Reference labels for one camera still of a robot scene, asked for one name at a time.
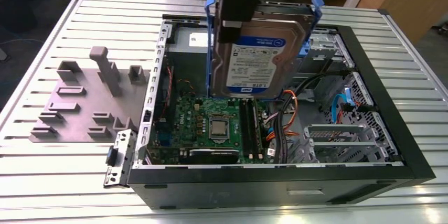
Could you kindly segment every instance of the hard drive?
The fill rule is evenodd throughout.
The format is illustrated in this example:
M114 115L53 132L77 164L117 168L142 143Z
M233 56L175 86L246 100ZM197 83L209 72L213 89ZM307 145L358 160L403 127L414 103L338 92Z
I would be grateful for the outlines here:
M295 57L313 25L309 5L258 5L238 40L218 43L214 38L210 95L275 98L297 69Z

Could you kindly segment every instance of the blue hard drive label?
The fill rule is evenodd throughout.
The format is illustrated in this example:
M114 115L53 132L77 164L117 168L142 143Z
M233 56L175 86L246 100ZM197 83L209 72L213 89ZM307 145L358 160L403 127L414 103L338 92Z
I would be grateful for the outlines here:
M259 93L269 88L275 56L286 41L279 38L241 36L231 45L226 87L237 93Z

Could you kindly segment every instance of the slatted table surface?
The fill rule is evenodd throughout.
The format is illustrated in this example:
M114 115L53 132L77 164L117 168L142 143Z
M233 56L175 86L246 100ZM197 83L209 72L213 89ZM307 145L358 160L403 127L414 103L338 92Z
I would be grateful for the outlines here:
M131 189L102 189L109 144L30 143L62 60L91 46L118 69L153 64L162 14L203 15L202 0L71 0L0 114L0 220L98 223L439 223L448 219L446 90L393 21L375 10L325 7L321 24L353 28L437 176L351 206L151 211Z

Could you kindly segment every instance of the metal hinge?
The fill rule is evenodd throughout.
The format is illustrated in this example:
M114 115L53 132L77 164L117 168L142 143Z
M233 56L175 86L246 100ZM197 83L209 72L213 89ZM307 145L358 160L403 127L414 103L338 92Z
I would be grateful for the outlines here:
M118 131L110 146L105 164L107 165L103 188L127 188L127 175L131 167L131 156L137 134L131 130Z

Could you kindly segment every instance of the cpu socket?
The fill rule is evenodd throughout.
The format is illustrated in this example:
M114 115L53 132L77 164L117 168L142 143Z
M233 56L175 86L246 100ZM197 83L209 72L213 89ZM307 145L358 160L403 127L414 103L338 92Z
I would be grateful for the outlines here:
M230 125L226 118L209 118L207 119L207 138L214 143L221 144L230 137Z

